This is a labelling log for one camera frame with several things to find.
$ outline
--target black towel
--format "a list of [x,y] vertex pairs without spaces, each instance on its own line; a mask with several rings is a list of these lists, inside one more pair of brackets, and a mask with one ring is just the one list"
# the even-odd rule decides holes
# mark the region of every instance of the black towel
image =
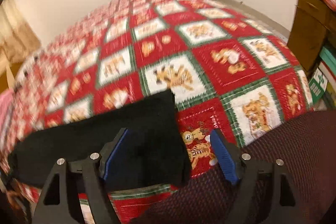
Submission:
[[[170,90],[86,120],[30,134],[8,156],[13,177],[42,188],[57,159],[85,159],[112,141],[120,128],[128,128],[135,135],[129,138],[129,150],[125,151],[129,164],[118,166],[113,181],[106,181],[108,191],[162,183],[181,187],[188,182],[191,166],[175,121]],[[136,179],[125,180],[127,176]],[[84,192],[80,179],[78,187]]]

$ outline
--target red blanket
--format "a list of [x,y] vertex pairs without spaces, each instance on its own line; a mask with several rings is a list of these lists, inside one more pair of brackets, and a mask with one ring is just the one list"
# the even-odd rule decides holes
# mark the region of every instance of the red blanket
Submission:
[[[256,21],[214,0],[112,0],[57,37],[16,94],[1,166],[17,140],[120,108],[171,88],[192,177],[217,160],[212,128],[243,147],[305,113],[312,99],[286,45]],[[122,222],[176,189],[111,193]],[[22,186],[28,198],[38,192]],[[82,207],[89,219],[85,196]]]

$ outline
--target wooden furniture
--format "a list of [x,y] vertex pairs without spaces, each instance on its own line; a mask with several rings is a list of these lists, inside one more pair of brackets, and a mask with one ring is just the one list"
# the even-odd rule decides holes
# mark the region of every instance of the wooden furniture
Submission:
[[335,13],[322,0],[298,0],[287,46],[294,53],[307,77],[319,61],[322,46],[336,33]]
[[[10,70],[15,77],[19,68],[21,67],[22,62],[19,63],[13,63],[10,67]],[[6,70],[0,75],[0,93],[2,93],[4,90],[8,89],[8,81],[7,81],[7,72]]]

